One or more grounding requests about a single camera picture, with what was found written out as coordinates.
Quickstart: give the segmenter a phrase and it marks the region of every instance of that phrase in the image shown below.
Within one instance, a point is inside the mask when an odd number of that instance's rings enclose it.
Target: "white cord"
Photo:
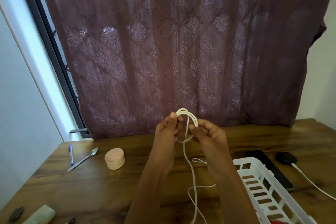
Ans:
[[[294,167],[297,171],[299,171],[300,174],[301,174],[304,178],[306,178],[306,179],[307,179],[307,180],[308,180],[308,181],[309,181],[315,188],[317,188],[319,191],[321,191],[323,194],[327,195],[328,197],[330,197],[330,198],[336,200],[336,198],[330,196],[328,193],[324,192],[324,191],[321,190],[319,187],[317,187],[311,180],[309,180],[308,177],[307,177],[307,176],[300,170],[300,168],[298,168],[298,167],[296,166],[296,164],[293,164],[293,163],[292,163],[292,167]]]
[[[189,117],[191,118],[191,120],[193,121],[193,123],[194,123],[194,125],[195,125],[196,127],[198,126],[198,122],[197,122],[197,119],[196,119],[195,115],[193,115],[191,112],[188,112],[188,110],[185,109],[185,108],[181,108],[181,109],[179,109],[179,110],[176,112],[176,116],[177,116],[177,117],[180,116],[180,115],[183,115],[183,114],[185,114],[185,115],[188,116],[188,119],[187,119],[187,128],[186,128],[186,130],[185,130],[185,135],[184,135],[185,140],[182,142],[182,143],[183,143],[183,154],[184,154],[184,157],[185,157],[186,161],[187,161],[188,164],[190,165],[190,168],[191,168],[191,174],[192,174],[192,183],[193,183],[193,186],[190,187],[190,188],[188,188],[188,191],[187,191],[187,192],[188,192],[188,195],[189,195],[189,197],[190,197],[192,203],[193,203],[194,206],[195,206],[194,218],[192,219],[191,224],[194,224],[195,221],[196,221],[197,211],[198,211],[198,212],[200,213],[200,215],[202,216],[202,218],[203,218],[205,224],[207,224],[207,221],[206,221],[204,215],[201,213],[201,211],[200,211],[200,210],[198,209],[198,207],[197,207],[197,191],[196,191],[196,187],[201,187],[201,188],[211,188],[211,187],[215,186],[216,184],[211,185],[211,186],[200,186],[200,185],[196,186],[196,180],[195,180],[195,172],[194,172],[194,168],[193,168],[191,162],[189,161],[189,159],[187,158],[185,143],[186,143],[186,142],[189,142],[190,139],[193,137],[193,136],[191,136],[191,137],[189,137],[189,138],[187,139],[188,125],[189,125]],[[205,161],[203,161],[203,160],[201,160],[201,159],[199,159],[199,158],[193,158],[192,161],[193,161],[193,162],[196,162],[196,163],[204,163],[204,164],[207,165],[207,162],[205,162]],[[192,189],[192,188],[194,188],[195,201],[193,200],[193,198],[191,197],[191,195],[190,195],[190,193],[189,193],[189,190]]]

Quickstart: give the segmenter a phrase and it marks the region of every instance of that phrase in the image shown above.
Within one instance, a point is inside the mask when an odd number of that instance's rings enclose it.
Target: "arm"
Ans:
[[[182,125],[174,112],[157,125],[152,151],[124,224],[158,223],[160,189],[173,168],[175,134],[180,130]]]
[[[245,186],[232,162],[224,130],[207,120],[198,119],[199,127],[189,125],[198,139],[216,182],[226,224],[259,224]]]

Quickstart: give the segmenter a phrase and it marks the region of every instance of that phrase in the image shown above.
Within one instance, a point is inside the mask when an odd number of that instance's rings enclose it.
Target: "wooden table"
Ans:
[[[274,154],[290,151],[298,167],[321,189],[336,196],[336,131],[313,119],[297,120],[289,129],[245,125],[225,128],[233,158],[244,151],[263,150],[296,188],[291,195],[319,223],[336,223],[336,201],[309,185],[294,169],[277,163]],[[64,224],[76,217],[77,223],[123,223],[132,196],[146,164],[153,135],[72,142],[74,161],[99,147],[98,153],[71,172],[69,143],[62,143],[0,212],[0,223],[20,206],[23,223],[42,205],[56,210],[51,223]],[[126,162],[118,170],[107,169],[104,155],[112,148],[122,148]],[[189,158],[203,158],[200,145],[186,144]],[[183,157],[182,145],[176,149],[175,164],[163,187],[160,223],[190,223],[194,213],[187,189],[192,186],[190,167]],[[211,185],[206,166],[194,164],[198,185]],[[198,189],[199,208],[209,224],[223,223],[216,188]],[[198,216],[196,223],[203,223]]]

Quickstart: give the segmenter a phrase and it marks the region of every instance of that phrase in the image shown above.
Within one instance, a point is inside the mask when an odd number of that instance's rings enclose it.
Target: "patterned curtain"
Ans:
[[[153,133],[184,107],[291,126],[329,0],[46,0],[93,138]]]

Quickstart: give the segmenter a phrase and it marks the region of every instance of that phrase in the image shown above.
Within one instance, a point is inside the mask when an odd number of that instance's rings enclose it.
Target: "right hand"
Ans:
[[[223,129],[208,120],[197,119],[197,121],[198,127],[189,124],[189,130],[201,144],[209,173],[216,179],[225,167],[233,165],[226,134]]]

